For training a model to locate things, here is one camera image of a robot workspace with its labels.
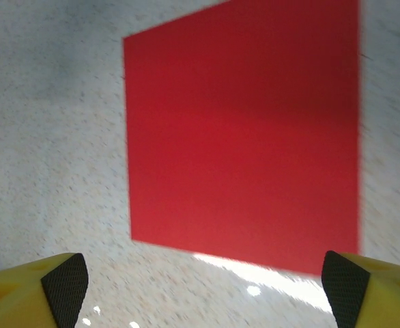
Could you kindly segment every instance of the yellow plastic part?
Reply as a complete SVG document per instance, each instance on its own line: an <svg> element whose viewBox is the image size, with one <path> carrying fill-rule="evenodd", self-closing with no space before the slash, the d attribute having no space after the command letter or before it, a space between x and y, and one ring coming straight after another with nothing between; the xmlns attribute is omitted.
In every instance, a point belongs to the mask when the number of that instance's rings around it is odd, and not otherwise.
<svg viewBox="0 0 400 328"><path fill-rule="evenodd" d="M370 272L356 328L400 327L400 265L342 254Z"/></svg>
<svg viewBox="0 0 400 328"><path fill-rule="evenodd" d="M0 328L57 328L41 279L74 253L0 271Z"/></svg>

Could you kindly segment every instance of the white speckled tile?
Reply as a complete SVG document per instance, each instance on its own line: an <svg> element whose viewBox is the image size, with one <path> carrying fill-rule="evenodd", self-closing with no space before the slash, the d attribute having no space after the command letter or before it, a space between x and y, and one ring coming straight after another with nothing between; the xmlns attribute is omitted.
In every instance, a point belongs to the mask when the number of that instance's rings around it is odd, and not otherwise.
<svg viewBox="0 0 400 328"><path fill-rule="evenodd" d="M217 1L0 0L0 269L83 252L92 327L335 327L316 283L128 236L121 39ZM364 7L362 246L400 263L400 1Z"/></svg>

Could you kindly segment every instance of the speckled floor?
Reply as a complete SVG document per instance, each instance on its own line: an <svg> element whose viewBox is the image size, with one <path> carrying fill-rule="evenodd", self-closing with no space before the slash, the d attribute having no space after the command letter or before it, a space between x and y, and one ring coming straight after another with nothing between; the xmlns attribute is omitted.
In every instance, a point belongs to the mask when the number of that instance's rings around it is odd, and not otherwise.
<svg viewBox="0 0 400 328"><path fill-rule="evenodd" d="M0 269L81 251L77 327L335 327L309 279L130 241L121 38L217 0L0 0ZM400 0L363 4L362 250L400 263Z"/></svg>

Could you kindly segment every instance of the red mat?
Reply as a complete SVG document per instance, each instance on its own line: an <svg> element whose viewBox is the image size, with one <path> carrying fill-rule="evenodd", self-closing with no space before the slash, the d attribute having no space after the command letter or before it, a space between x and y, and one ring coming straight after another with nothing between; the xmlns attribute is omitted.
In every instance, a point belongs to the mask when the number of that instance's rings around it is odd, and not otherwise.
<svg viewBox="0 0 400 328"><path fill-rule="evenodd" d="M124 46L134 240L314 274L358 251L357 0L234 0Z"/></svg>

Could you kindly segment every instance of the black rubber pad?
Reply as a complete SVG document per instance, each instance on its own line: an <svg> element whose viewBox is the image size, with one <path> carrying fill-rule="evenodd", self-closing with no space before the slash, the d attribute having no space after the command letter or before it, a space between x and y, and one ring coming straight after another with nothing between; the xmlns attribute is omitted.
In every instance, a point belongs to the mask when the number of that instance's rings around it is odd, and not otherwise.
<svg viewBox="0 0 400 328"><path fill-rule="evenodd" d="M83 255L74 254L41 282L58 328L74 328L88 287Z"/></svg>
<svg viewBox="0 0 400 328"><path fill-rule="evenodd" d="M334 251L324 258L322 283L338 328L354 328L370 280L370 272Z"/></svg>

